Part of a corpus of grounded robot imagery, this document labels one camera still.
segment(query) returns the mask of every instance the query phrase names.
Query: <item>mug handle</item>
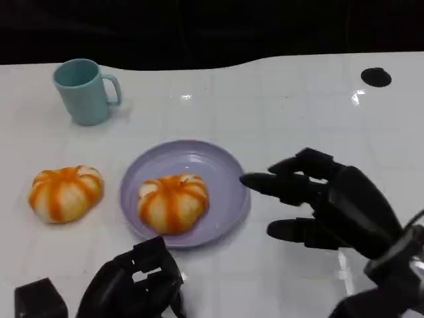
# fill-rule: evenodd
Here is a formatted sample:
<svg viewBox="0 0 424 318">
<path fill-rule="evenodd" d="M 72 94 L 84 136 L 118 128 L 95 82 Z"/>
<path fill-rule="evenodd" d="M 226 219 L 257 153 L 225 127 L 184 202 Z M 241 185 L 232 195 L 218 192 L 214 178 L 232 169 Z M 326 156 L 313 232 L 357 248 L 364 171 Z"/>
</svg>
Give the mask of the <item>mug handle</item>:
<svg viewBox="0 0 424 318">
<path fill-rule="evenodd" d="M 121 86 L 119 85 L 117 78 L 111 74 L 101 74 L 100 76 L 104 80 L 111 81 L 113 86 L 115 87 L 115 91 L 117 92 L 117 101 L 108 101 L 107 104 L 109 106 L 119 106 L 122 103 L 122 92 Z"/>
</svg>

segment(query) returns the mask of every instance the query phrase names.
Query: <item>mug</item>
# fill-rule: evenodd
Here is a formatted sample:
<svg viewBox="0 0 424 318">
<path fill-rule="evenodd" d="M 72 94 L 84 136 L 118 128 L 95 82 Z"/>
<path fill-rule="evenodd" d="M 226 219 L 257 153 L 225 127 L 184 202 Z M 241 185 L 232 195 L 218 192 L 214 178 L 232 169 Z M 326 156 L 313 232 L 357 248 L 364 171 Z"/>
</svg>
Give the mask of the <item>mug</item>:
<svg viewBox="0 0 424 318">
<path fill-rule="evenodd" d="M 117 92 L 117 101 L 109 101 L 103 79 L 110 80 Z M 104 75 L 96 62 L 78 58 L 59 66 L 53 82 L 72 116 L 82 126 L 97 125 L 111 116 L 111 107 L 122 102 L 121 87 L 113 75 Z"/>
</svg>

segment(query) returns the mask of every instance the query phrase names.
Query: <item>lavender plate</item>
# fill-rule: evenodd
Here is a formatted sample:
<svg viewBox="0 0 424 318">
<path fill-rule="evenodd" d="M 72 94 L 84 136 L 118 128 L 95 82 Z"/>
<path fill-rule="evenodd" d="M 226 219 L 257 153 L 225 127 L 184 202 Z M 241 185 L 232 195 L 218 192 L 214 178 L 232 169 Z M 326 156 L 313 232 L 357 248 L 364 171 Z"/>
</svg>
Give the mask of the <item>lavender plate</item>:
<svg viewBox="0 0 424 318">
<path fill-rule="evenodd" d="M 239 182 L 243 169 L 226 150 L 207 142 L 178 140 L 156 146 L 128 168 L 120 188 L 121 208 L 142 239 L 158 234 L 137 213 L 138 189 L 146 180 L 174 174 L 196 174 L 209 192 L 209 209 L 192 230 L 164 236 L 172 248 L 189 248 L 218 239 L 244 220 L 250 210 L 249 190 Z"/>
</svg>

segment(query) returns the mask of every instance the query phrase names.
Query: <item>table surface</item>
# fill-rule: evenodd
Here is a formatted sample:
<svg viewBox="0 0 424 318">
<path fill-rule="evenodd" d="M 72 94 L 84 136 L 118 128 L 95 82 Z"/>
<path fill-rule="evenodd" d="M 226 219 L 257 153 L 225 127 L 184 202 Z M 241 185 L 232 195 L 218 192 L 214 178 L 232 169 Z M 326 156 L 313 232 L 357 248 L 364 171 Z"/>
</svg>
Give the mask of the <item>table surface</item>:
<svg viewBox="0 0 424 318">
<path fill-rule="evenodd" d="M 208 140 L 248 171 L 313 147 L 362 169 L 403 224 L 424 206 L 424 53 L 277 57 L 196 71 L 104 67 L 125 100 L 96 127 L 71 122 L 52 84 L 55 67 L 0 66 L 0 317 L 13 316 L 14 287 L 46 276 L 75 315 L 100 266 L 138 242 L 118 202 L 125 170 L 166 140 Z M 369 67 L 383 67 L 392 84 L 366 85 L 360 73 Z M 42 224 L 27 203 L 32 179 L 78 164 L 102 173 L 103 200 L 78 222 Z M 187 275 L 190 317 L 327 317 L 346 294 L 372 286 L 355 251 L 266 236 L 270 221 L 310 212 L 253 193 L 248 219 L 231 235 L 173 252 Z"/>
</svg>

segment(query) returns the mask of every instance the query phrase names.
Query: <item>bread roll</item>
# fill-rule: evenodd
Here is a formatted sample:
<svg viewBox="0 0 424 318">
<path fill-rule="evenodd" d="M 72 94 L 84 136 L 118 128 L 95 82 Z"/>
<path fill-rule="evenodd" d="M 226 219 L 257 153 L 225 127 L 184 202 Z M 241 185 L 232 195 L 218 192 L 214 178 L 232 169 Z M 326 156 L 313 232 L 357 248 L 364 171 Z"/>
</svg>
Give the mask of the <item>bread roll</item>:
<svg viewBox="0 0 424 318">
<path fill-rule="evenodd" d="M 138 195 L 140 219 L 157 233 L 169 235 L 190 230 L 209 201 L 205 182 L 191 174 L 146 181 Z"/>
<path fill-rule="evenodd" d="M 100 173 L 87 166 L 45 170 L 35 177 L 28 202 L 46 223 L 66 223 L 82 217 L 103 193 Z"/>
</svg>

